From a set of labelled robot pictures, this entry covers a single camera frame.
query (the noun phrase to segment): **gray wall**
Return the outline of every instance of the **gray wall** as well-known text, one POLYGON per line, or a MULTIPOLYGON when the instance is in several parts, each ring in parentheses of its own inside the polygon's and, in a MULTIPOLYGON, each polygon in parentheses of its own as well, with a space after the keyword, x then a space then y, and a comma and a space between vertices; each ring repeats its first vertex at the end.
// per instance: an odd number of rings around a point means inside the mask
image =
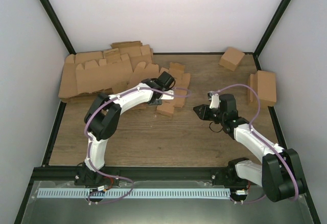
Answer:
POLYGON ((299 153, 327 223, 327 0, 292 0, 259 60, 276 72, 275 108, 286 143, 299 153))
POLYGON ((142 40, 155 52, 254 51, 281 0, 50 0, 75 51, 142 40))
POLYGON ((38 0, 0 0, 1 223, 13 223, 40 166, 67 50, 38 0))

